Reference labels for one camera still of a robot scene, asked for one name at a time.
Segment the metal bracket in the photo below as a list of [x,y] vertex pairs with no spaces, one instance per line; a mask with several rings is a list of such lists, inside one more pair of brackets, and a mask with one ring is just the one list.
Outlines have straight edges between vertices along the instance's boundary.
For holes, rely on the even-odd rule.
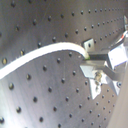
[[[119,94],[120,87],[118,84],[123,81],[128,60],[126,48],[122,44],[125,36],[121,36],[119,41],[112,45],[109,50],[102,50],[99,53],[89,52],[88,47],[89,44],[92,46],[94,43],[93,39],[83,43],[84,48],[89,52],[90,60],[83,61],[80,68],[84,76],[89,78],[92,99],[101,93],[101,84],[108,84],[116,95]],[[96,74],[99,72],[101,78],[97,79]]]

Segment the white cable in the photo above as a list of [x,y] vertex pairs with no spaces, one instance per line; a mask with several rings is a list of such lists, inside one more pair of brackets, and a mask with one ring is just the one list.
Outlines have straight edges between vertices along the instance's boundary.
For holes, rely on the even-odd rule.
[[27,62],[38,58],[40,56],[46,55],[48,53],[56,52],[56,51],[62,51],[62,50],[72,50],[80,53],[83,55],[85,59],[89,59],[89,55],[86,52],[86,50],[81,47],[80,45],[70,43],[70,42],[60,42],[56,44],[50,44],[48,46],[44,46],[40,49],[36,49],[34,51],[31,51],[27,53],[26,55],[14,60],[4,68],[0,69],[0,79],[4,78],[11,72],[15,71],[19,67],[23,66]]

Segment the metal plate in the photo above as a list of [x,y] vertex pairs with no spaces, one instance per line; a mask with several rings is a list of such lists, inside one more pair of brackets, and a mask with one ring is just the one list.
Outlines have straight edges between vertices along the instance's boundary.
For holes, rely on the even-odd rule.
[[[95,50],[100,51],[124,31],[127,5],[127,0],[1,0],[0,68],[5,66],[3,58],[9,64],[21,56],[21,50],[26,54],[38,43],[42,47],[60,41],[81,45],[93,38]],[[79,67],[82,60],[75,52],[56,52],[0,80],[0,117],[4,118],[0,127],[105,128],[117,97],[103,85],[101,94],[91,100],[89,83]]]

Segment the gray metal surface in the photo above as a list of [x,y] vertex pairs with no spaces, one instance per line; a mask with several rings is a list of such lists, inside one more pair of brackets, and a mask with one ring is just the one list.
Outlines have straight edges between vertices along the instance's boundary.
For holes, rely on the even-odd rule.
[[[93,38],[100,51],[123,33],[127,5],[127,0],[1,0],[0,68],[4,58],[9,64],[38,43],[81,45]],[[117,97],[103,85],[91,100],[82,60],[76,52],[56,52],[0,80],[0,128],[105,128]]]

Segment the screw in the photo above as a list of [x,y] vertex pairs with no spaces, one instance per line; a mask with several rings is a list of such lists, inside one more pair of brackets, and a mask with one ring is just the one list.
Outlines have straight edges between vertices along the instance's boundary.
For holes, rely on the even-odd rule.
[[20,51],[20,55],[23,56],[25,54],[25,51],[24,50],[21,50]]
[[102,98],[104,98],[104,95],[102,96]]
[[65,37],[68,38],[68,33],[65,33]]
[[60,63],[60,58],[57,59],[57,63]]
[[96,40],[94,40],[94,43],[96,44]]
[[11,6],[14,8],[16,6],[15,1],[12,1]]
[[69,53],[69,56],[72,57],[72,52]]
[[62,78],[61,79],[61,82],[64,84],[65,83],[65,78]]
[[88,98],[87,98],[88,100],[90,100],[90,96],[88,96]]
[[95,12],[97,12],[97,9],[95,9]]
[[94,122],[91,123],[91,125],[93,125],[93,124],[94,124]]
[[86,27],[84,28],[84,31],[87,31],[87,28]]
[[98,114],[98,117],[100,117],[100,114]]
[[56,37],[53,37],[52,38],[52,41],[55,43],[56,42]]
[[82,119],[82,122],[84,122],[84,118]]
[[88,82],[87,81],[85,81],[85,85],[88,85]]
[[43,66],[43,70],[47,71],[47,66],[46,65]]
[[20,26],[19,25],[16,25],[16,31],[20,31]]
[[117,82],[117,87],[121,88],[121,82]]
[[33,25],[34,26],[37,25],[37,20],[36,19],[33,20]]
[[61,128],[61,124],[58,124],[58,128]]
[[81,11],[81,15],[83,15],[83,14],[84,14],[84,11],[82,10],[82,11]]
[[89,112],[92,113],[92,110],[90,110]]
[[72,114],[69,114],[69,117],[72,118]]
[[37,46],[38,48],[40,48],[42,46],[41,42],[39,42]]
[[40,121],[40,122],[43,122],[43,120],[44,120],[43,117],[40,117],[39,121]]
[[66,99],[65,99],[67,102],[69,101],[69,97],[66,97]]
[[75,15],[75,13],[74,12],[72,12],[72,16],[74,16]]
[[21,112],[21,108],[20,107],[17,107],[16,108],[16,111],[17,111],[17,113],[20,113]]
[[75,33],[78,34],[78,29],[76,29]]
[[99,102],[96,103],[96,105],[98,105],[98,104],[99,104]]
[[14,89],[14,84],[13,84],[13,83],[10,83],[10,84],[9,84],[9,89],[10,89],[10,90]]
[[6,65],[6,64],[7,64],[7,59],[4,58],[4,59],[2,60],[2,63],[3,63],[3,65]]
[[49,88],[48,88],[48,91],[49,91],[49,92],[52,92],[52,87],[49,87]]
[[79,88],[76,89],[76,92],[79,93]]
[[56,112],[56,111],[57,111],[57,107],[54,107],[54,108],[53,108],[53,111]]
[[88,13],[91,13],[91,10],[88,10]]
[[92,25],[92,28],[94,28],[94,25]]
[[35,103],[37,102],[37,98],[36,97],[33,98],[33,102],[35,102]]
[[73,73],[72,73],[72,74],[73,74],[73,76],[75,76],[75,75],[76,75],[76,71],[73,71]]
[[64,15],[63,14],[61,14],[60,16],[61,16],[62,19],[64,18]]
[[82,108],[82,104],[79,105],[79,108]]
[[91,44],[88,44],[88,47],[90,48],[91,47]]
[[52,17],[51,17],[51,16],[49,16],[49,17],[48,17],[48,21],[51,21],[51,20],[52,20]]
[[31,76],[29,74],[27,74],[27,80],[30,80]]

